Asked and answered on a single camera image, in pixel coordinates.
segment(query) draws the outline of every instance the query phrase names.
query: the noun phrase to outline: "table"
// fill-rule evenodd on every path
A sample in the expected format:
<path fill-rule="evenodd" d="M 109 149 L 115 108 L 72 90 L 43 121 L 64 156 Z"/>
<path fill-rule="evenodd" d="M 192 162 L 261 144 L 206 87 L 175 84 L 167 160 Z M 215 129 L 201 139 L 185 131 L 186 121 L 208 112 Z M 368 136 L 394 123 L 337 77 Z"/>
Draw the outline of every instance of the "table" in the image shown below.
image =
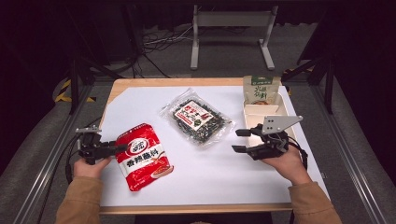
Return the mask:
<path fill-rule="evenodd" d="M 224 111 L 227 112 L 224 113 L 236 121 L 237 124 L 234 128 L 236 130 L 244 128 L 243 123 L 238 123 L 238 121 L 243 119 L 241 85 L 242 78 L 145 78 L 117 80 L 109 95 L 106 113 L 101 121 L 102 140 L 114 140 L 122 130 L 126 131 L 134 127 L 131 125 L 138 125 L 139 122 L 150 123 L 159 136 L 168 159 L 171 164 L 175 165 L 175 170 L 172 174 L 154 181 L 140 191 L 131 192 L 127 188 L 125 178 L 122 176 L 118 164 L 113 160 L 104 170 L 102 176 L 105 188 L 101 203 L 101 214 L 141 215 L 290 210 L 290 198 L 287 190 L 290 185 L 289 181 L 281 177 L 272 167 L 261 164 L 259 161 L 253 161 L 248 155 L 233 152 L 231 144 L 243 145 L 246 143 L 246 139 L 229 133 L 223 141 L 213 147 L 205 149 L 205 151 L 196 151 L 190 148 L 188 143 L 183 142 L 182 138 L 176 135 L 173 130 L 166 127 L 165 121 L 162 122 L 161 118 L 156 117 L 157 112 L 152 110 L 156 107 L 161 108 L 161 105 L 150 107 L 155 97 L 144 94 L 147 97 L 143 100 L 133 99 L 133 96 L 137 96 L 140 93 L 155 90 L 152 88 L 160 88 L 163 93 L 161 99 L 166 104 L 169 100 L 168 98 L 175 92 L 182 91 L 187 87 L 193 87 L 210 104 L 214 102 L 215 104 L 212 105 L 219 106 L 218 110 L 225 109 Z M 288 104 L 289 113 L 291 115 L 295 114 L 286 90 L 282 88 L 282 91 L 285 104 Z M 240 104 L 230 104 L 233 99 L 241 100 Z M 137 103 L 141 101 L 147 102 L 146 105 L 142 106 L 148 107 L 148 110 L 136 113 L 137 111 L 134 108 L 140 108 L 141 104 Z M 297 141 L 309 154 L 308 173 L 319 182 L 319 185 L 327 193 L 300 124 L 295 124 L 292 129 L 295 132 Z M 183 150 L 177 149 L 174 145 L 183 148 Z M 185 158 L 189 158 L 191 162 L 187 162 L 184 160 Z M 199 167 L 203 168 L 202 174 L 205 175 L 202 175 L 199 171 L 185 175 L 189 171 L 188 169 L 196 168 L 194 164 L 200 164 Z M 224 174 L 222 171 L 225 169 L 231 172 Z M 225 196 L 223 198 L 221 195 L 233 195 L 233 197 Z"/>

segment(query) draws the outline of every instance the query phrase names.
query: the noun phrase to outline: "human arm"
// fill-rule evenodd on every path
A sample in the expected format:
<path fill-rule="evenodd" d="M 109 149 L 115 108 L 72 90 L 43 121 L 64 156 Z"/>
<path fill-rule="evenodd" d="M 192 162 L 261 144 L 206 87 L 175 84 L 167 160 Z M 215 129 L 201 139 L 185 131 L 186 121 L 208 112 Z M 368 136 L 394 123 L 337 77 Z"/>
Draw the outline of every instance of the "human arm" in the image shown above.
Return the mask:
<path fill-rule="evenodd" d="M 99 209 L 103 183 L 102 170 L 111 158 L 89 165 L 84 159 L 74 164 L 74 180 L 70 183 L 64 201 L 56 214 L 56 223 L 100 223 Z"/>
<path fill-rule="evenodd" d="M 327 195 L 305 170 L 296 147 L 289 146 L 282 156 L 262 161 L 291 182 L 291 206 L 299 224 L 342 223 Z"/>

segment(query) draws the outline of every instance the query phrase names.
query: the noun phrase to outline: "white metal stand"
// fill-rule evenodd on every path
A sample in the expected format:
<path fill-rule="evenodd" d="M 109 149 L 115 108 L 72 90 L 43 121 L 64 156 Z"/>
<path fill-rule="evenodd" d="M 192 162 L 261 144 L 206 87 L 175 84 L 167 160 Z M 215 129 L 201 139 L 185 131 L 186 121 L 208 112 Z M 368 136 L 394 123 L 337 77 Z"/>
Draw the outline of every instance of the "white metal stand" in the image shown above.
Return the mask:
<path fill-rule="evenodd" d="M 260 47 L 265 63 L 269 70 L 274 70 L 275 66 L 268 50 L 268 41 L 274 26 L 277 7 L 271 11 L 198 11 L 198 6 L 194 6 L 191 69 L 198 69 L 199 53 L 199 26 L 263 26 L 265 27 L 265 37 L 260 39 Z"/>

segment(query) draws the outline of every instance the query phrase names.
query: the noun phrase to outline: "brand logo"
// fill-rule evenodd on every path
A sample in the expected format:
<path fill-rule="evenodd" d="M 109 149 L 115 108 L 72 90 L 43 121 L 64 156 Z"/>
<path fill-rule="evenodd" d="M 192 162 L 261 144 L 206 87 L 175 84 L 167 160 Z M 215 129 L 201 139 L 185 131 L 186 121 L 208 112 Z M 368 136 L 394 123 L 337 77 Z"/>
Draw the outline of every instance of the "brand logo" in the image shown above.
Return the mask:
<path fill-rule="evenodd" d="M 128 154 L 133 156 L 146 150 L 149 147 L 149 140 L 146 138 L 136 138 L 128 144 Z"/>

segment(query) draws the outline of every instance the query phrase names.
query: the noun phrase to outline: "red snack packet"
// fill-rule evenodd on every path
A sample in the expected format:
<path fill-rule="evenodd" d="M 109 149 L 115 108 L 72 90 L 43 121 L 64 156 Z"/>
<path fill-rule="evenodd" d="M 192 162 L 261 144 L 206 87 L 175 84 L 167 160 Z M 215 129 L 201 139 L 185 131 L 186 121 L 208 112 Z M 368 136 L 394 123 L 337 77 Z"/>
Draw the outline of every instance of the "red snack packet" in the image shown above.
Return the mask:
<path fill-rule="evenodd" d="M 138 191 L 173 171 L 160 139 L 149 124 L 142 123 L 121 134 L 116 145 L 122 144 L 128 148 L 116 154 L 116 159 L 131 191 Z"/>

